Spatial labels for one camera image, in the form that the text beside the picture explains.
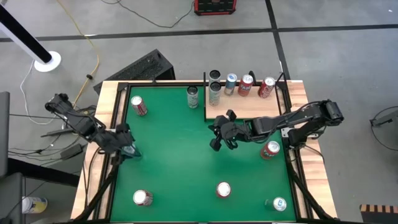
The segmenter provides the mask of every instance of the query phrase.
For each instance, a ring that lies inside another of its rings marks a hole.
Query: black metal frame
[[[193,86],[203,86],[204,90],[203,90],[203,107],[205,110],[204,113],[204,120],[206,121],[206,86],[208,86],[208,82],[205,80],[206,78],[206,73],[203,73],[203,81],[202,82],[156,82],[153,81],[151,83],[119,83],[119,86],[121,86],[122,88],[118,87],[118,93],[116,95],[116,102],[114,105],[114,109],[113,109],[113,116],[112,116],[112,120],[111,120],[111,127],[116,125],[116,118],[118,117],[118,108],[119,108],[119,104],[120,104],[120,99],[121,99],[121,94],[120,94],[120,90],[121,89],[126,89],[126,95],[125,95],[125,99],[124,99],[124,108],[123,108],[123,112],[122,112],[122,123],[126,122],[126,115],[127,115],[127,110],[128,110],[128,105],[129,105],[129,99],[130,99],[130,93],[131,93],[131,88],[134,87],[157,87],[157,86],[167,86],[167,87],[182,87],[182,86],[189,86],[189,85],[193,85]],[[255,86],[259,86],[261,85],[261,82],[255,82],[254,84]],[[281,106],[280,106],[280,100],[279,100],[279,96],[278,96],[278,90],[282,91],[282,97],[283,97],[283,101],[284,101],[284,105],[285,105],[285,113],[289,113],[291,112],[290,108],[291,108],[291,102],[290,102],[290,95],[289,95],[289,89],[287,87],[287,79],[284,73],[282,73],[280,75],[280,77],[277,80],[276,83],[276,87],[275,87],[275,92],[277,95],[277,104],[278,104],[278,108],[279,108],[279,112],[280,114],[282,114],[282,110],[281,110]],[[284,143],[284,153],[285,153],[285,162],[286,164],[288,162],[291,161],[290,155],[289,155],[289,151],[287,149],[287,146]],[[301,180],[305,180],[304,177],[304,171],[303,171],[303,166],[302,166],[302,161],[301,161],[301,157],[298,151],[295,151],[295,163],[297,166],[297,170],[299,173],[299,177]],[[108,170],[108,166],[109,166],[109,158],[110,156],[108,156],[108,161],[104,161],[103,164],[103,171],[105,172]],[[301,214],[300,214],[300,208],[299,208],[299,200],[297,198],[297,191],[295,188],[295,184],[293,181],[293,178],[289,175],[289,185],[291,188],[291,192],[292,192],[292,198],[293,198],[293,203],[294,203],[294,211],[295,211],[295,216],[296,219],[301,218]],[[100,185],[103,183],[104,178],[101,178],[100,181]],[[108,197],[108,204],[106,206],[106,214],[105,214],[105,219],[110,220],[111,218],[111,212],[112,212],[112,207],[113,207],[113,198],[114,198],[114,190],[116,188],[116,181],[114,181],[111,185],[110,185],[110,189],[109,189],[109,197]],[[312,209],[310,208],[308,202],[305,204],[305,209],[307,211],[307,217],[312,218]],[[98,218],[98,214],[100,211],[100,203],[97,205],[97,208],[95,210],[95,215],[93,218],[97,219]]]

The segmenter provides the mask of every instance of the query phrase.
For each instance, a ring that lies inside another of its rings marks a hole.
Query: can on floor
[[[187,98],[189,108],[198,107],[198,88],[196,86],[189,86],[187,88]]]
[[[217,196],[221,198],[226,198],[231,194],[231,186],[227,182],[221,182],[217,185],[216,188]]]
[[[253,77],[251,75],[244,75],[239,84],[238,93],[241,96],[247,96],[253,86]]]
[[[274,200],[266,200],[264,203],[266,208],[273,211],[283,212],[286,209],[286,201],[281,197],[276,197]]]
[[[279,151],[279,143],[275,141],[270,141],[261,149],[260,154],[263,159],[270,159],[276,156]]]
[[[154,196],[147,190],[137,190],[132,199],[136,205],[149,206],[154,200]]]
[[[140,96],[133,96],[131,98],[131,106],[134,108],[136,113],[139,116],[144,116],[148,113],[147,106],[144,103],[144,100]]]
[[[213,82],[209,87],[209,104],[217,106],[220,103],[221,83]]]
[[[229,74],[226,77],[226,83],[225,83],[225,89],[224,89],[225,95],[231,96],[234,93],[235,84],[236,84],[237,80],[238,80],[238,77],[233,73]]]
[[[259,88],[259,96],[261,98],[267,98],[272,90],[274,89],[275,86],[275,80],[272,77],[267,77],[266,79],[264,79],[261,83],[261,86]]]
[[[213,82],[220,82],[221,80],[221,73],[217,70],[212,70],[209,73],[209,86],[213,83]]]
[[[42,197],[23,197],[22,214],[42,213],[48,205],[48,201]]]

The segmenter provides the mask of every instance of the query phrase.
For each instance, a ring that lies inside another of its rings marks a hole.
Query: gray floor
[[[158,28],[127,12],[118,5],[99,0],[63,1],[85,34],[158,32]],[[158,23],[171,25],[185,14],[191,1],[123,1]],[[278,27],[353,26],[398,24],[398,3],[390,0],[272,0]],[[78,35],[75,26],[53,0],[8,0],[6,8],[36,36]],[[191,12],[172,30],[269,28],[264,0],[238,0],[237,11],[230,16],[198,17]],[[380,146],[371,135],[369,119],[378,111],[396,104],[398,93],[397,29],[328,32],[280,33],[292,79],[304,80],[309,100],[330,98],[337,101],[346,120],[328,128],[320,144],[338,216],[361,221],[359,204],[397,205],[398,152]],[[253,70],[259,76],[276,77],[280,67],[271,33],[220,34],[178,37],[140,37],[93,41],[99,50],[101,65],[93,83],[78,106],[96,104],[92,86],[153,49],[159,49],[174,65],[177,79],[200,79],[203,72],[218,69],[238,75]],[[50,73],[33,70],[25,81],[29,111],[32,115],[51,116],[44,103],[54,93],[67,93],[74,99],[85,75],[96,63],[95,52],[85,40],[46,41],[41,44],[62,55],[62,66]],[[11,92],[11,111],[24,114],[19,89],[32,59],[16,44],[0,43],[0,91]],[[39,136],[58,129],[60,121],[39,126],[25,118],[11,118],[10,147],[38,149],[53,139]],[[377,136],[391,147],[398,147],[396,130],[387,125]],[[61,148],[75,136],[63,136],[52,149]],[[58,158],[58,154],[35,159]],[[55,164],[57,169],[75,172],[81,158]],[[35,164],[43,161],[18,157]],[[38,182],[28,182],[27,191]],[[37,196],[49,198],[53,206],[32,222],[44,217],[66,220],[75,189],[44,185]]]

